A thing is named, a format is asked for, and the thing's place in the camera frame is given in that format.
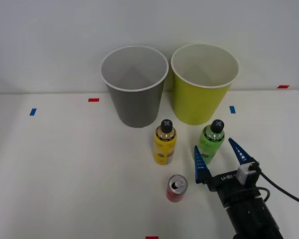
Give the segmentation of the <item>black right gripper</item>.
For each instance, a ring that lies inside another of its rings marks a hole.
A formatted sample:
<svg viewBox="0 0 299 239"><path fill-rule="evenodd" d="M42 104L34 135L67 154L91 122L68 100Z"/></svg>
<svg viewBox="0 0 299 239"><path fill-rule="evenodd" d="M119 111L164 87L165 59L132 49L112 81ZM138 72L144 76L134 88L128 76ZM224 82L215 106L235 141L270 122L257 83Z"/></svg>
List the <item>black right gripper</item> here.
<svg viewBox="0 0 299 239"><path fill-rule="evenodd" d="M228 139L240 165L259 163L251 157L236 141ZM235 170L212 176L197 145L194 147L195 182L206 184L209 191L216 192L224 208L257 208L262 206L260 190L256 187L259 172L239 175Z"/></svg>

